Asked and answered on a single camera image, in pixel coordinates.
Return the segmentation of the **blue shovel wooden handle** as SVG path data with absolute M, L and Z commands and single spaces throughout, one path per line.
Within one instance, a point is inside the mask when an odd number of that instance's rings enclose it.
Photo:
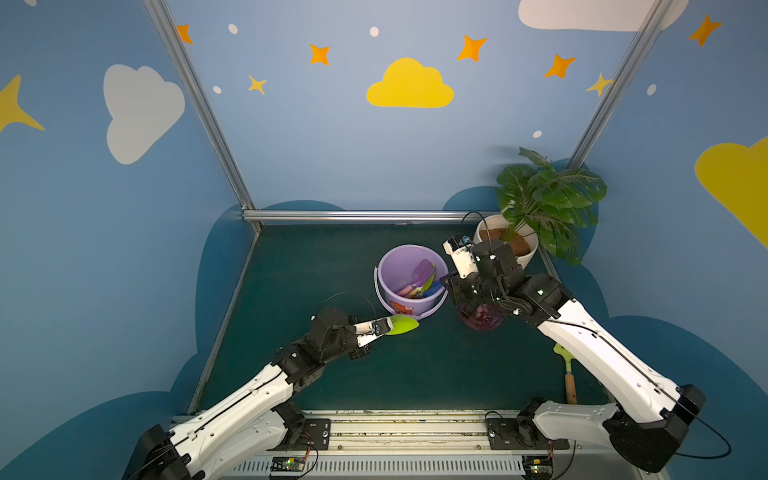
M 433 283 L 428 290 L 421 294 L 421 298 L 428 298 L 434 295 L 440 295 L 444 287 L 440 283 Z

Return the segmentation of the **green trowel yellow handle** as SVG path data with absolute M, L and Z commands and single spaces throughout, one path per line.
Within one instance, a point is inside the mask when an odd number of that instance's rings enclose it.
M 417 320 L 411 316 L 402 314 L 391 315 L 388 318 L 388 322 L 390 329 L 386 333 L 387 336 L 405 334 L 419 327 L 419 322 Z

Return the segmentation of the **purple shovel pink handle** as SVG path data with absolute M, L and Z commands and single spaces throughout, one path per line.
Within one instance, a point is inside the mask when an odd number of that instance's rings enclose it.
M 430 266 L 434 264 L 427 259 L 422 260 L 414 269 L 411 275 L 410 281 L 397 291 L 397 295 L 404 298 L 421 298 L 414 295 L 414 289 L 418 286 L 419 280 L 422 278 L 424 271 L 428 271 Z

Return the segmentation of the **green round shovel yellow handle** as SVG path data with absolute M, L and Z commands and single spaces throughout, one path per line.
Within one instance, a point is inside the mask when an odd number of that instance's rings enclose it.
M 432 287 L 436 274 L 436 267 L 432 264 L 428 271 L 424 271 L 422 278 L 418 282 L 418 286 L 414 289 L 414 295 L 416 297 L 422 297 Z

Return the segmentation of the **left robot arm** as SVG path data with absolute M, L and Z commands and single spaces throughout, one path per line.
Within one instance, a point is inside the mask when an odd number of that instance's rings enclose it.
M 392 332 L 389 317 L 355 323 L 339 309 L 316 316 L 307 334 L 280 348 L 254 378 L 192 419 L 155 425 L 134 447 L 125 479 L 217 479 L 281 443 L 288 421 L 275 408 L 320 378 L 325 366 Z

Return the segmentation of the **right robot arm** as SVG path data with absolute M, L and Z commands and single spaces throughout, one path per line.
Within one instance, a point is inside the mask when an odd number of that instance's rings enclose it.
M 679 386 L 616 340 L 556 278 L 528 275 L 512 247 L 500 240 L 472 243 L 455 235 L 443 244 L 456 270 L 442 277 L 461 317 L 490 306 L 521 319 L 564 347 L 610 393 L 604 405 L 532 400 L 517 422 L 547 440 L 575 440 L 613 448 L 633 466 L 661 471 L 678 452 L 706 397 Z

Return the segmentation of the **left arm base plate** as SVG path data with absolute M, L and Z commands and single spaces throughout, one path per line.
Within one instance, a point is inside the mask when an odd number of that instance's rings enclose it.
M 313 447 L 326 451 L 329 449 L 331 427 L 329 418 L 303 418 L 292 424 L 283 422 L 278 428 L 278 440 L 271 441 L 264 450 L 289 451 Z

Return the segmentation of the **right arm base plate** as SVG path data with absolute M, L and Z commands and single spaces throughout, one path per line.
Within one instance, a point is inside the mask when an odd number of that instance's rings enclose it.
M 514 418 L 493 417 L 485 420 L 492 450 L 568 450 L 568 440 L 546 438 L 532 421 L 518 422 Z

